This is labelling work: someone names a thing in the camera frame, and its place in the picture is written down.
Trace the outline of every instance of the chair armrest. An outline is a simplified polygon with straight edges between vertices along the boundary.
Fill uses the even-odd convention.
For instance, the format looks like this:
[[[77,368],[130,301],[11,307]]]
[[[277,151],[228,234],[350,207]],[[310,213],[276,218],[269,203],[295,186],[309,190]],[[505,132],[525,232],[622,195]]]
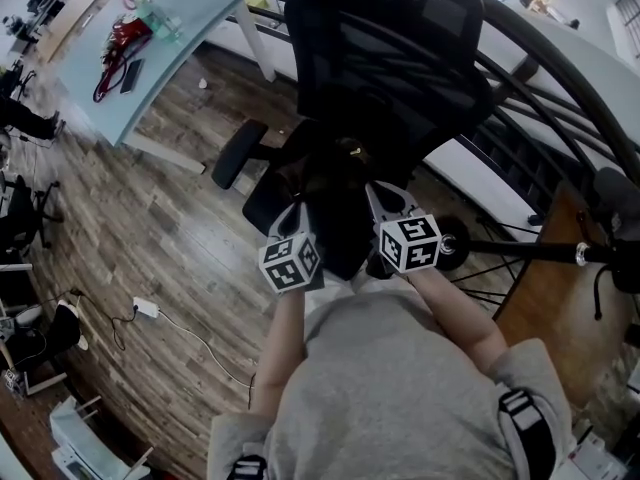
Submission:
[[[233,185],[244,164],[251,157],[251,151],[262,140],[269,127],[250,119],[233,134],[220,152],[211,179],[223,189]]]

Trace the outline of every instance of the shoulder strap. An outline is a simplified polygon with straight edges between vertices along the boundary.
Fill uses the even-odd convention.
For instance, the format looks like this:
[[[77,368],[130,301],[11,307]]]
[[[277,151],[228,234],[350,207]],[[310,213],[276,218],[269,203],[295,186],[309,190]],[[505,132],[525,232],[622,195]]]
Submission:
[[[259,455],[240,457],[231,468],[227,480],[266,480],[267,461]]]
[[[526,391],[516,389],[500,397],[500,411],[513,421],[529,464],[530,480],[549,480],[556,450],[547,420]]]

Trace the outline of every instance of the black office chair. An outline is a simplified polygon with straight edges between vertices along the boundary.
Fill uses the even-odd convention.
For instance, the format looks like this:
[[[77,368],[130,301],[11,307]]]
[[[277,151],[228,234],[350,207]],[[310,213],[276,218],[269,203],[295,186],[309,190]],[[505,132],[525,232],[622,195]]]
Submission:
[[[245,123],[212,178],[229,188],[248,158],[270,166],[243,213],[262,233],[304,198],[324,268],[349,279],[371,251],[364,185],[405,187],[431,151],[472,134],[492,112],[475,68],[481,0],[289,0],[285,18],[298,67],[298,112],[308,119],[281,149]],[[383,203],[393,205],[386,194]]]
[[[17,250],[25,253],[27,248],[35,240],[36,235],[40,237],[42,247],[48,249],[51,243],[45,239],[44,221],[60,223],[64,219],[52,217],[45,213],[45,206],[51,194],[51,189],[57,188],[60,183],[51,183],[46,192],[34,192],[35,200],[32,198],[32,190],[27,187],[22,176],[18,176],[15,182],[5,179],[4,173],[0,171],[0,191],[3,193],[7,187],[13,188],[13,195],[9,203],[7,215],[0,219],[0,250],[5,252]]]

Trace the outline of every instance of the light blue desk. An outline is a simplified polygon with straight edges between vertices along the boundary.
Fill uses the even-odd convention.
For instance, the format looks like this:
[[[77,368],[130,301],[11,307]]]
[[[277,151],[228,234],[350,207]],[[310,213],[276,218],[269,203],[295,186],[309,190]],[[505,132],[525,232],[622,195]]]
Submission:
[[[205,168],[202,163],[134,132],[144,112],[211,29],[230,14],[235,15],[265,78],[272,81],[275,72],[244,0],[153,1],[169,16],[180,19],[181,35],[175,43],[154,38],[137,54],[144,64],[131,93],[120,94],[117,87],[100,103],[93,101],[101,76],[102,45],[117,16],[129,12],[122,0],[109,1],[93,17],[60,63],[58,76],[74,103],[113,146],[125,143],[200,174]]]

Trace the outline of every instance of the phone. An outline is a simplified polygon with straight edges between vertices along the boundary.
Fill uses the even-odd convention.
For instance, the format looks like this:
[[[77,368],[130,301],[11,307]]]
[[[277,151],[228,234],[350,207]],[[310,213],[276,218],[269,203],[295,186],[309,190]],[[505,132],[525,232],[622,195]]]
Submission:
[[[133,87],[136,84],[136,80],[138,79],[138,74],[140,73],[140,68],[142,68],[142,61],[144,59],[134,60],[131,64],[129,64],[129,68],[124,75],[124,80],[122,81],[122,87],[120,88],[120,94],[129,94],[133,91]]]

